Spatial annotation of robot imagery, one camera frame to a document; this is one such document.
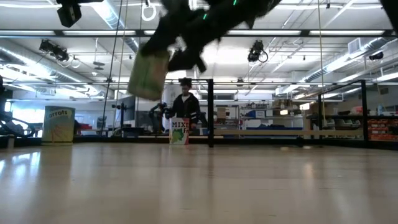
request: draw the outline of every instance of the fluorescent light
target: fluorescent light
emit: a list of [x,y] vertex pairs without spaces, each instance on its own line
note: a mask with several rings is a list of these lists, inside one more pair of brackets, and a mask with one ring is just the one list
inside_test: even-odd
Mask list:
[[135,35],[136,31],[134,30],[119,30],[116,33],[116,30],[66,30],[63,31],[64,35]]
[[155,31],[154,30],[144,30],[145,35],[154,35]]
[[352,89],[352,90],[348,90],[347,92],[345,92],[345,93],[353,93],[353,92],[355,92],[355,91],[358,91],[358,90],[360,90],[361,88],[355,88],[355,89]]
[[[247,93],[250,90],[239,90],[239,93]],[[252,90],[251,94],[274,94],[275,90]]]
[[305,103],[303,105],[300,105],[300,110],[309,110],[310,109],[310,103]]
[[231,30],[228,35],[299,35],[300,30]]
[[[319,35],[319,30],[311,30],[310,35]],[[322,30],[322,35],[381,35],[384,30]]]
[[388,75],[383,75],[379,78],[375,78],[373,80],[373,82],[383,82],[383,81],[387,81],[387,80],[391,80],[393,78],[398,78],[398,73],[392,73],[392,74],[388,74]]
[[0,35],[55,35],[52,30],[0,30]]
[[347,81],[353,80],[354,78],[357,78],[358,76],[359,76],[359,75],[350,75],[350,76],[345,77],[344,79],[339,80],[339,81],[337,81],[337,82],[347,82]]
[[323,95],[323,98],[324,98],[324,99],[326,99],[326,98],[332,98],[332,97],[337,96],[337,95],[339,95],[339,93],[327,93],[327,94],[324,94],[324,95]]
[[305,97],[305,94],[297,95],[297,96],[295,96],[294,98],[297,100],[297,99],[301,99],[301,98],[303,98],[303,97]]
[[63,75],[64,77],[67,77],[67,78],[69,78],[69,79],[75,81],[75,82],[78,82],[78,83],[81,82],[79,79],[73,78],[73,77],[71,77],[70,75],[67,75],[67,74],[65,74],[65,73],[60,73],[60,74]]

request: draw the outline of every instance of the hanging cable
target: hanging cable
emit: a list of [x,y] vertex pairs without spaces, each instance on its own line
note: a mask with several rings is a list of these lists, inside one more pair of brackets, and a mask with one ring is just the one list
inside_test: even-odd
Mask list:
[[[321,52],[321,72],[322,72],[322,91],[325,91],[325,85],[323,82],[323,52],[322,52],[322,23],[321,23],[321,4],[318,0],[318,22],[319,22],[319,44]],[[325,114],[325,95],[322,94],[322,111],[323,111],[323,124],[326,124],[326,114]]]
[[[126,22],[127,22],[127,15],[128,15],[128,7],[126,6],[126,15],[124,16],[124,24],[126,24]],[[122,37],[122,39],[124,39],[124,36],[126,35],[126,26],[124,26],[124,30],[123,30],[123,37]],[[118,88],[117,88],[117,90],[118,90],[118,93],[116,94],[116,107],[114,108],[114,115],[115,115],[115,117],[114,117],[114,120],[113,120],[113,129],[112,130],[114,130],[114,127],[115,127],[115,125],[116,125],[116,120],[117,120],[117,117],[116,117],[116,112],[117,112],[117,110],[118,110],[118,101],[119,101],[119,88],[120,88],[120,77],[121,77],[121,74],[122,74],[122,59],[123,59],[123,53],[124,53],[124,41],[122,42],[122,55],[121,55],[121,59],[120,59],[120,67],[119,67],[119,78],[118,78]]]
[[[118,23],[117,23],[117,26],[116,26],[116,33],[118,33],[118,31],[119,31],[120,17],[121,17],[121,14],[122,14],[122,3],[123,3],[123,0],[121,0],[121,5],[120,5],[120,9],[119,9],[119,19],[118,19]],[[115,36],[114,36],[114,43],[113,43],[113,50],[112,50],[111,68],[110,68],[110,70],[109,70],[109,77],[108,77],[108,79],[107,79],[108,87],[107,87],[107,89],[106,89],[105,104],[104,104],[104,110],[103,110],[103,115],[102,115],[103,122],[102,122],[102,124],[101,124],[101,134],[100,134],[101,137],[102,137],[102,133],[103,133],[103,131],[104,131],[106,103],[107,103],[107,100],[108,100],[109,88],[110,88],[110,86],[111,86],[113,60],[114,60],[114,53],[115,53],[115,50],[116,50],[116,41],[117,41],[117,39],[118,39],[118,36],[115,35]]]

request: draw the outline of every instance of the ceiling light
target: ceiling light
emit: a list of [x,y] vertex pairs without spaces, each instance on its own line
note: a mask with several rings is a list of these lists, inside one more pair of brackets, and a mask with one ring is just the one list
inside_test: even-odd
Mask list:
[[383,75],[379,78],[375,78],[373,80],[373,82],[383,82],[383,81],[387,81],[387,80],[391,80],[394,78],[398,78],[398,72],[397,73],[392,73],[392,74],[388,74],[388,75]]
[[358,91],[358,90],[360,90],[361,88],[355,88],[355,89],[352,89],[352,90],[348,90],[347,92],[345,92],[345,93],[353,93],[353,92],[355,92],[355,91]]
[[300,105],[300,110],[309,110],[310,109],[310,103],[305,103],[303,105]]
[[337,96],[337,95],[339,95],[339,93],[327,93],[327,94],[324,94],[324,95],[323,95],[323,98],[324,98],[324,99],[326,99],[326,98],[332,98],[332,97]]
[[299,94],[299,95],[295,96],[294,98],[297,100],[297,99],[301,99],[303,97],[305,97],[305,94]]
[[228,35],[299,35],[300,30],[231,30]]
[[350,76],[345,77],[344,79],[339,80],[339,81],[337,81],[337,82],[347,82],[347,81],[353,80],[354,78],[357,78],[358,76],[359,76],[359,75],[350,75]]
[[0,35],[55,35],[52,30],[0,30]]
[[145,35],[154,35],[155,31],[154,30],[144,30]]
[[[384,30],[322,30],[322,35],[381,35]],[[320,35],[319,30],[311,30],[310,35]]]
[[134,30],[66,30],[63,31],[64,35],[135,35]]

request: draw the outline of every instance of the window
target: window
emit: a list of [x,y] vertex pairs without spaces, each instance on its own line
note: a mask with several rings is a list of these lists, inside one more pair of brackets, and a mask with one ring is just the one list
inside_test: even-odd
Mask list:
[[4,111],[5,112],[11,111],[11,102],[6,102],[6,105],[4,106]]

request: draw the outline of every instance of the box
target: box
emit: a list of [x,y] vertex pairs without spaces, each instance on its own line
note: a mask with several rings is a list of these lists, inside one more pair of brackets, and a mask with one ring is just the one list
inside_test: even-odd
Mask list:
[[217,108],[217,119],[226,119],[226,108]]
[[284,107],[290,107],[292,106],[292,100],[275,100],[274,102],[272,102],[273,107],[281,107],[282,105]]
[[170,144],[187,145],[189,140],[189,119],[171,118],[169,138]]

